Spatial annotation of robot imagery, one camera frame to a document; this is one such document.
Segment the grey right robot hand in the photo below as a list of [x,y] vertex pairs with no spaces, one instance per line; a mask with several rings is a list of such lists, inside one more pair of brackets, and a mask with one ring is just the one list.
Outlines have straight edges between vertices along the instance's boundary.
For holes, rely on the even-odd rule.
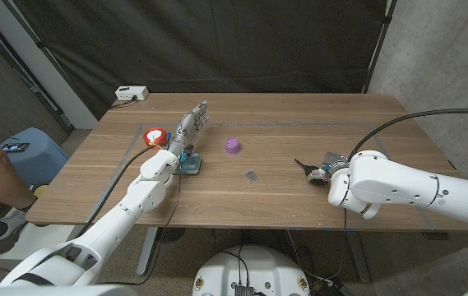
[[322,165],[311,169],[307,174],[307,178],[309,181],[322,180],[327,182],[331,180],[332,175],[336,171],[348,168],[349,164],[350,160],[346,156],[334,152],[327,152],[324,155]]

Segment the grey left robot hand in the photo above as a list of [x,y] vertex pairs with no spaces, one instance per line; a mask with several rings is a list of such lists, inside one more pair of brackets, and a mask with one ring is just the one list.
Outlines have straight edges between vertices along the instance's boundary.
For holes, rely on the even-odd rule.
[[194,109],[185,113],[167,146],[169,152],[179,156],[187,146],[193,144],[198,133],[210,118],[206,115],[207,107],[207,102],[203,101]]

